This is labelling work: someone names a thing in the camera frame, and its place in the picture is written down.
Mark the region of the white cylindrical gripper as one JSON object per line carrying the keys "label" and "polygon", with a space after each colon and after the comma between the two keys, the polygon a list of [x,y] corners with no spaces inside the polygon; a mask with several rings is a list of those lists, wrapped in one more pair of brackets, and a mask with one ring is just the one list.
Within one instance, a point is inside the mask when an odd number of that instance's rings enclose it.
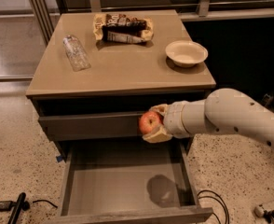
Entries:
{"label": "white cylindrical gripper", "polygon": [[171,105],[160,104],[154,105],[150,111],[159,113],[164,116],[163,125],[158,125],[150,133],[143,135],[143,140],[150,144],[162,143],[175,138],[187,138],[190,136],[189,132],[185,129],[182,114],[183,108],[187,101],[174,102]]}

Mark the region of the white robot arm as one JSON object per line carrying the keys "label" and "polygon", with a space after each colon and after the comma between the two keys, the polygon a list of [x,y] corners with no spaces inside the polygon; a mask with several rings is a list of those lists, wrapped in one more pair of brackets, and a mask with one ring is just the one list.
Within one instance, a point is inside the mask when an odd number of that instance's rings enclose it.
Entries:
{"label": "white robot arm", "polygon": [[196,102],[155,105],[141,115],[139,129],[148,143],[200,133],[239,134],[274,149],[274,113],[248,95],[228,88]]}

